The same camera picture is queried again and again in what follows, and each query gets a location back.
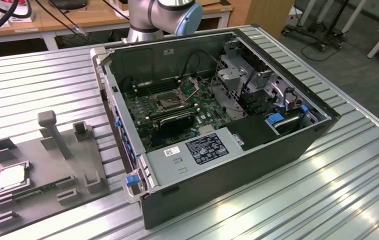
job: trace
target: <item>aluminum extrusion table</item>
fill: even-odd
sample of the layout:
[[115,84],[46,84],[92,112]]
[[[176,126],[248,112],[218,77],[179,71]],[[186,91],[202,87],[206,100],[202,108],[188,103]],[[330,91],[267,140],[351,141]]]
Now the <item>aluminum extrusion table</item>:
[[36,113],[59,130],[95,128],[112,193],[2,239],[379,239],[379,120],[259,28],[243,32],[343,115],[299,160],[211,203],[144,230],[102,105],[90,46],[0,57],[0,138],[39,138]]

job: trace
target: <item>floor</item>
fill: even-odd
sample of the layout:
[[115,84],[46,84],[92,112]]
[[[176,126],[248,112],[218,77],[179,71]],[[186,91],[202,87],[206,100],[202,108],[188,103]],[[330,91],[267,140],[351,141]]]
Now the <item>floor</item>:
[[[307,3],[308,0],[296,0],[296,6],[302,9],[306,8]],[[312,10],[314,15],[322,3],[323,1],[319,0]],[[338,8],[339,3],[335,2],[324,19],[326,25],[330,24]],[[347,7],[338,23],[339,30],[351,14],[353,9]],[[347,44],[328,60],[322,62],[307,59],[300,53],[302,48],[312,43],[314,39],[292,32],[288,36],[282,36],[279,41],[379,118],[379,54],[373,59],[366,57],[379,40],[378,30],[379,22],[361,14],[346,34]],[[319,52],[314,47],[307,47],[304,53],[310,58],[319,60],[335,51],[330,48],[326,52]]]

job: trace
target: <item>barcode sticker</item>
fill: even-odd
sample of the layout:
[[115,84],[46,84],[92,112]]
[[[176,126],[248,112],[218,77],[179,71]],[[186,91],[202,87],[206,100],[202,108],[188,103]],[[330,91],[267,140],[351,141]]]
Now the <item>barcode sticker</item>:
[[36,31],[39,31],[38,28],[27,28],[27,29],[15,30],[16,33],[28,33],[28,32],[36,32]]
[[180,152],[180,150],[179,150],[178,146],[164,150],[166,157],[168,157],[174,154],[178,154],[179,152]]

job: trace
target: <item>gray plastic stand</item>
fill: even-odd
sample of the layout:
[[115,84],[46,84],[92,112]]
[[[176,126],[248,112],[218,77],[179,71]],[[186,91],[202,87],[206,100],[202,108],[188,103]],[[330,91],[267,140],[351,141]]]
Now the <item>gray plastic stand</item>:
[[54,111],[39,113],[39,124],[43,138],[0,139],[0,234],[110,192],[92,127],[78,122],[60,133]]

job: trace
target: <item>green circuit board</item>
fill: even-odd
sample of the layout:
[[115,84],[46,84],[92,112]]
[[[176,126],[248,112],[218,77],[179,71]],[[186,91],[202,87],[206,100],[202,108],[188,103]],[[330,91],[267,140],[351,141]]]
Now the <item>green circuit board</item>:
[[[211,125],[214,129],[218,129],[231,121],[218,100],[212,97],[210,83],[199,78],[198,87],[196,91],[194,82],[186,79],[176,89],[156,94],[147,96],[135,96],[134,93],[124,94],[127,108],[147,152],[199,136],[200,127]],[[195,114],[194,126],[178,135],[156,139],[159,121],[184,113]]]

